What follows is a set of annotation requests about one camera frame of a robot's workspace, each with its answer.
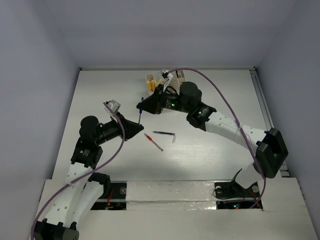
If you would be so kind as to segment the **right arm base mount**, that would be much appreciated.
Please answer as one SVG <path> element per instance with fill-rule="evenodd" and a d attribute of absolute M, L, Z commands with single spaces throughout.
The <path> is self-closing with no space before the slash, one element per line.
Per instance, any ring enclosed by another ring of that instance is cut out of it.
<path fill-rule="evenodd" d="M 236 183 L 236 177 L 241 169 L 230 181 L 218 181 L 214 183 L 212 195 L 216 199 L 218 210 L 249 209 L 260 197 L 258 183 L 253 183 L 248 188 L 243 188 Z"/>

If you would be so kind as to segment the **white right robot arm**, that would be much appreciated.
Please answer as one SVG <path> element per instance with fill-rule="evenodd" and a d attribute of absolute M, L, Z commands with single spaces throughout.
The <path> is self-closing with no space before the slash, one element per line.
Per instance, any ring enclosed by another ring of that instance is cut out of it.
<path fill-rule="evenodd" d="M 282 133 L 272 127 L 263 130 L 241 125 L 215 108 L 203 103 L 202 92 L 193 82 L 184 82 L 179 92 L 156 87 L 152 95 L 137 104 L 137 109 L 159 115 L 163 109 L 186 113 L 186 120 L 196 129 L 217 134 L 253 153 L 253 161 L 239 170 L 228 189 L 242 196 L 255 182 L 276 177 L 289 155 Z"/>

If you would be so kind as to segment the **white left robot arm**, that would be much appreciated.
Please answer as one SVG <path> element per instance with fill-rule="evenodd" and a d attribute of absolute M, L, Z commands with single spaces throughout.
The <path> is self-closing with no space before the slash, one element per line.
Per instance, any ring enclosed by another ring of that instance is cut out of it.
<path fill-rule="evenodd" d="M 95 116 L 83 118 L 64 186 L 44 204 L 50 209 L 43 219 L 35 219 L 30 238 L 79 239 L 79 225 L 95 202 L 113 193 L 110 176 L 97 171 L 103 154 L 101 145 L 117 137 L 124 143 L 142 130 L 141 124 L 125 119 L 119 112 L 107 123 L 100 123 Z"/>

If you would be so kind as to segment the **yellow highlighter marker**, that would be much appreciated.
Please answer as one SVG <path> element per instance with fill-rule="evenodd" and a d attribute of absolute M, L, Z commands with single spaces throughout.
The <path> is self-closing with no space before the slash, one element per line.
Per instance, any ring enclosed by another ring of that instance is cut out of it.
<path fill-rule="evenodd" d="M 148 89 L 148 92 L 151 93 L 152 92 L 152 85 L 151 85 L 151 82 L 148 80 L 147 82 L 147 89 Z"/>

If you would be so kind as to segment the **blue ballpoint pen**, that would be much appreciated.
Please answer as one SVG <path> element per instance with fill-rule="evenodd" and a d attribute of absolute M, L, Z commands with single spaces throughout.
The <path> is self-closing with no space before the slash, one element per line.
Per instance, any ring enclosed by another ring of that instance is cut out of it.
<path fill-rule="evenodd" d="M 143 112 L 143 110 L 142 110 L 142 109 L 140 109 L 140 110 L 139 110 L 139 119 L 138 119 L 138 124 L 140 124 L 140 122 L 141 122 L 142 112 Z"/>

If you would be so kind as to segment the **pink highlighter marker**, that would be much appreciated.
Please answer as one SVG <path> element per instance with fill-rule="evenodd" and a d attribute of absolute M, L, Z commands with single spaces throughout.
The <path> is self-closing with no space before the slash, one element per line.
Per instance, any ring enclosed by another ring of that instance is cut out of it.
<path fill-rule="evenodd" d="M 151 85 L 151 91 L 154 92 L 155 88 L 156 88 L 156 84 L 155 84 L 155 80 L 154 79 L 150 81 L 150 85 Z"/>

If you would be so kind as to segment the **patterned washi tape roll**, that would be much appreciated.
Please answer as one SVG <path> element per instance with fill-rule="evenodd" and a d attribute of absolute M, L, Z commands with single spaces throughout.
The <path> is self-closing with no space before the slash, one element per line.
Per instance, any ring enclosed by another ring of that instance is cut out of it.
<path fill-rule="evenodd" d="M 163 79 L 160 78 L 157 82 L 156 82 L 156 85 L 158 86 L 159 84 L 161 84 L 163 82 Z"/>

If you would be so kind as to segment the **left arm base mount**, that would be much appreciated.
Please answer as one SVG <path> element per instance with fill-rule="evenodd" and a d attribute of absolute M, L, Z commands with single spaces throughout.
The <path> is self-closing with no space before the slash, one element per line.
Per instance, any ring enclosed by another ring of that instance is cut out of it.
<path fill-rule="evenodd" d="M 91 210 L 122 211 L 127 209 L 127 182 L 111 182 L 110 190 L 104 193 Z"/>

